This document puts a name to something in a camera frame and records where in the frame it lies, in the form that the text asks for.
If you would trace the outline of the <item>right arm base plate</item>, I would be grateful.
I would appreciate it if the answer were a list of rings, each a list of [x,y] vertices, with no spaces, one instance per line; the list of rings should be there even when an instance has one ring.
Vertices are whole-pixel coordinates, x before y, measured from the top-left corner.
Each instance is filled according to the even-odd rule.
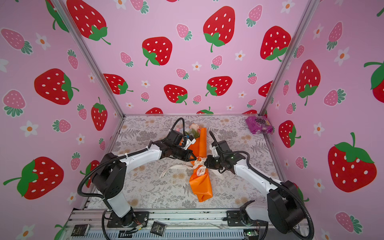
[[[265,227],[266,222],[260,220],[252,220],[245,211],[232,210],[226,212],[223,219],[230,227]]]

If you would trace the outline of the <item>aluminium corner post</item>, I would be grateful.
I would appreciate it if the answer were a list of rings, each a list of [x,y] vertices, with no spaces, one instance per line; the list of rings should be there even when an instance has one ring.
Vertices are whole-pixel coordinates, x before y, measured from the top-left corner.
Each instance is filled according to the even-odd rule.
[[[57,8],[57,11],[62,18],[64,24],[67,26],[70,34],[72,35],[74,41],[76,42],[78,48],[80,49],[82,55],[84,56],[87,64],[89,65],[92,73],[95,75],[95,77],[98,80],[99,85],[102,87],[105,95],[109,99],[110,103],[114,107],[115,111],[117,112],[118,116],[121,119],[125,118],[125,113],[123,112],[122,108],[120,107],[118,101],[116,100],[114,94],[112,93],[107,80],[105,79],[101,69],[99,68],[97,62],[95,61],[95,58],[93,57],[90,49],[88,48],[87,44],[84,41],[83,36],[79,32],[79,30],[76,27],[75,22],[73,21],[72,17],[70,16],[70,13],[66,7],[66,1],[60,1],[60,0],[53,0],[54,6]]]
[[[284,54],[284,58],[282,60],[282,63],[279,66],[278,71],[276,73],[276,76],[272,82],[272,85],[271,85],[270,90],[267,94],[265,102],[264,102],[261,110],[258,112],[259,116],[264,115],[265,112],[268,110],[269,104],[271,103],[272,98],[273,98],[275,92],[277,91],[277,88],[279,87],[279,84],[282,81],[286,70],[288,69],[288,65],[290,64],[290,62],[293,59],[294,51],[295,51],[296,47],[299,45],[299,43],[301,42],[302,37],[303,37],[309,23],[311,22],[313,15],[316,12],[316,9],[317,9],[319,4],[320,4],[320,0],[308,1],[308,4],[305,8],[303,16],[302,16],[301,20],[299,21],[297,28],[296,28],[296,31],[292,37],[292,41],[290,43],[290,46],[288,47],[287,52]]]

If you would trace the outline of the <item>black tag left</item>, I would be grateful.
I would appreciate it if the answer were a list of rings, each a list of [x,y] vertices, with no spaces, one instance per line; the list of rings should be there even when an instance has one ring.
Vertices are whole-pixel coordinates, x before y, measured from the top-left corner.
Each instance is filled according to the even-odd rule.
[[[84,237],[88,234],[90,225],[75,225],[71,233],[72,237]]]

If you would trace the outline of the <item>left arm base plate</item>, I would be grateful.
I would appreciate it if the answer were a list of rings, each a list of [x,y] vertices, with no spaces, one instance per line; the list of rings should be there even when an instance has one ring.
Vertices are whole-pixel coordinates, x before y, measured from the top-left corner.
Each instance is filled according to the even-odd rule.
[[[115,212],[109,216],[108,228],[145,228],[148,224],[150,212],[128,212],[119,218]]]

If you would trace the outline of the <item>left aluminium corner post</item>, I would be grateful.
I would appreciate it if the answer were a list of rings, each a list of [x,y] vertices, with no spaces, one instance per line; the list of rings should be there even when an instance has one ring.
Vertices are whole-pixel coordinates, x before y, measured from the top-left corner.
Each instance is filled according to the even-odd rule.
[[[99,85],[102,87],[105,95],[109,99],[110,103],[114,107],[115,111],[117,112],[118,116],[121,119],[125,118],[125,113],[123,112],[122,108],[120,107],[118,101],[116,100],[114,94],[112,93],[107,80],[105,79],[101,69],[99,68],[97,62],[95,61],[95,58],[93,57],[90,49],[88,48],[87,44],[84,41],[83,36],[79,32],[79,30],[76,27],[75,22],[73,21],[72,17],[70,16],[70,13],[66,7],[66,1],[60,1],[60,0],[53,0],[54,6],[57,8],[57,11],[62,18],[64,24],[67,26],[70,34],[72,35],[74,41],[76,42],[78,48],[80,49],[82,55],[84,56],[87,64],[89,65],[92,73],[95,75],[95,77],[98,80]]]

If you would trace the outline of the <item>light pink fake rose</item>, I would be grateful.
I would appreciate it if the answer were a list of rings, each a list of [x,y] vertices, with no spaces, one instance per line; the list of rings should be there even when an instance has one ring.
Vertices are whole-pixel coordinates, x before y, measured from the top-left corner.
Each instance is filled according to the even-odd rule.
[[[196,132],[198,132],[198,130],[200,129],[200,127],[199,127],[199,125],[197,125],[197,124],[191,124],[191,125],[190,125],[190,129],[191,129],[191,130],[194,130],[194,131],[196,131]]]

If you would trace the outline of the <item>right aluminium corner post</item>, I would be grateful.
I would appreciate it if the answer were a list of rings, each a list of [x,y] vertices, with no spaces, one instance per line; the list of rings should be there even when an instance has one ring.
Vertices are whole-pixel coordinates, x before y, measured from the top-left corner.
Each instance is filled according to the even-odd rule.
[[[279,66],[278,71],[276,73],[276,76],[272,82],[272,85],[271,85],[270,90],[267,94],[265,102],[264,102],[261,110],[258,112],[259,116],[264,115],[265,112],[268,110],[269,104],[271,103],[272,98],[273,98],[275,92],[277,91],[277,88],[279,87],[279,84],[282,81],[286,70],[288,69],[288,65],[290,64],[290,62],[293,59],[294,51],[295,51],[296,47],[299,45],[299,43],[301,42],[302,37],[303,37],[309,23],[311,22],[313,15],[316,12],[316,9],[317,9],[319,4],[320,4],[320,0],[308,1],[308,4],[305,8],[303,16],[302,16],[301,20],[299,21],[297,28],[296,28],[296,31],[292,37],[292,41],[290,43],[290,46],[288,47],[287,52],[284,54],[284,58],[282,60],[282,63]]]

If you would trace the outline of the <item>purple snack packet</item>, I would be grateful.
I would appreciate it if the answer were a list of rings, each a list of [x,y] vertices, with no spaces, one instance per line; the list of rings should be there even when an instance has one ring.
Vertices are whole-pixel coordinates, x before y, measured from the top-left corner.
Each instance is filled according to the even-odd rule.
[[[274,130],[274,127],[265,116],[250,116],[246,119],[246,124],[254,135],[270,134]]]

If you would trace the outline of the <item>black tag middle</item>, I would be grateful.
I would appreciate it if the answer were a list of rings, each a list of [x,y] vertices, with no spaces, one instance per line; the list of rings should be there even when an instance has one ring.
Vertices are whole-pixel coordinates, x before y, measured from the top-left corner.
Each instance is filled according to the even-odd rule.
[[[152,224],[150,233],[162,237],[165,233],[166,227],[166,224],[155,221]]]

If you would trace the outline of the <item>black tag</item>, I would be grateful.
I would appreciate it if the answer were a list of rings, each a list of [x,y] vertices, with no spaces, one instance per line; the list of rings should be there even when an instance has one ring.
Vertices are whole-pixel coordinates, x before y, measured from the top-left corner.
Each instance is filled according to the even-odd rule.
[[[88,234],[90,225],[75,225],[71,233],[72,237],[84,237]]]
[[[150,233],[162,237],[165,233],[166,227],[166,224],[155,221],[152,224]]]

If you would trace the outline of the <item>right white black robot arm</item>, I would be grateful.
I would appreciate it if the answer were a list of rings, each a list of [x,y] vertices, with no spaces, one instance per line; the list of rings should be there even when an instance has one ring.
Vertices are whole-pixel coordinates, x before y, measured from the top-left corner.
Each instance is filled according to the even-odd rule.
[[[220,174],[230,171],[253,185],[267,199],[265,207],[249,201],[240,207],[238,221],[245,226],[256,222],[271,223],[280,233],[292,232],[301,240],[312,240],[315,236],[313,220],[299,196],[296,186],[281,182],[262,173],[250,163],[250,154],[245,151],[232,151],[226,141],[214,141],[205,166]]]

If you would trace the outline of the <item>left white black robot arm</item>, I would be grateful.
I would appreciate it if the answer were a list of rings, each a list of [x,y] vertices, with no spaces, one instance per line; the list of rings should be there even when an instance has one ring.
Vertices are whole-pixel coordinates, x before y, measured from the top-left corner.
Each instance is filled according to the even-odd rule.
[[[107,209],[119,219],[132,222],[135,212],[123,194],[126,173],[164,158],[195,161],[197,157],[189,149],[195,143],[193,136],[171,130],[166,138],[151,141],[142,150],[118,156],[106,154],[102,162],[81,180],[77,193],[82,197],[102,199]]]

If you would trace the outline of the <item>white ribbon strip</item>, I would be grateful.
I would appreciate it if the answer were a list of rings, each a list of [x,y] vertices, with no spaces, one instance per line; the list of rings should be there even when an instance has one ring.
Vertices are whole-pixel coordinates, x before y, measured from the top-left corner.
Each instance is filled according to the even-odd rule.
[[[219,173],[218,170],[209,170],[204,165],[206,160],[207,160],[207,158],[198,157],[197,160],[195,160],[195,161],[187,162],[186,164],[183,164],[183,165],[171,166],[168,169],[164,170],[160,174],[160,177],[163,178],[168,170],[173,170],[173,169],[175,169],[175,170],[197,170],[197,176],[198,177],[201,177],[201,176],[203,176],[203,174],[210,172],[210,173],[213,173],[214,175],[216,175],[219,179],[224,180],[225,178],[223,177],[223,175],[221,173]]]

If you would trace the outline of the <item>aluminium front rail frame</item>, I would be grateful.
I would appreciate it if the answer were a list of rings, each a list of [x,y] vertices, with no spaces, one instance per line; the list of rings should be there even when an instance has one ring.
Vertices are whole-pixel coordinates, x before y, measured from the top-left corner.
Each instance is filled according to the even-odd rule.
[[[55,237],[57,240],[296,240],[292,232],[280,233],[272,224],[265,227],[230,227],[223,219],[236,209],[142,209],[150,212],[145,228],[108,228],[109,212],[73,211],[68,222]],[[153,222],[166,224],[162,237],[151,234]],[[90,225],[84,237],[72,237],[75,225]]]

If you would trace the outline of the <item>orange wrapping paper sheet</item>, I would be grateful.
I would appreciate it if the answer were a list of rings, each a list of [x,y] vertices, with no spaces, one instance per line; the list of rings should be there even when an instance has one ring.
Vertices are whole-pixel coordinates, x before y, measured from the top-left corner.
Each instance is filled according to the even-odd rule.
[[[200,129],[200,136],[196,143],[189,147],[193,154],[197,157],[191,161],[193,164],[193,174],[190,177],[190,186],[192,192],[197,196],[200,203],[213,197],[212,185],[209,170],[204,165],[207,159],[207,129]]]

